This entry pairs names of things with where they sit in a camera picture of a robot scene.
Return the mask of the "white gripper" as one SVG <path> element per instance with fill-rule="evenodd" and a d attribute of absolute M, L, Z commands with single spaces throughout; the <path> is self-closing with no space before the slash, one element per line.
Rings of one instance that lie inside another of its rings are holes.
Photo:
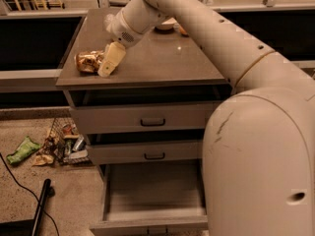
<path fill-rule="evenodd" d="M 141 18 L 127 9 L 114 15 L 114 20 L 108 30 L 114 42 L 107 44 L 97 73 L 101 77 L 109 77 L 126 55 L 126 48 L 136 45 L 145 32 Z"/>

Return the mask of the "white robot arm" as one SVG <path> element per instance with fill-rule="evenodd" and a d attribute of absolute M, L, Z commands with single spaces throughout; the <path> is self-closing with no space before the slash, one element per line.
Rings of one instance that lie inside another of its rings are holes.
<path fill-rule="evenodd" d="M 315 80 L 198 0 L 131 0 L 105 25 L 130 47 L 169 18 L 233 92 L 203 140 L 210 236 L 315 236 Z"/>

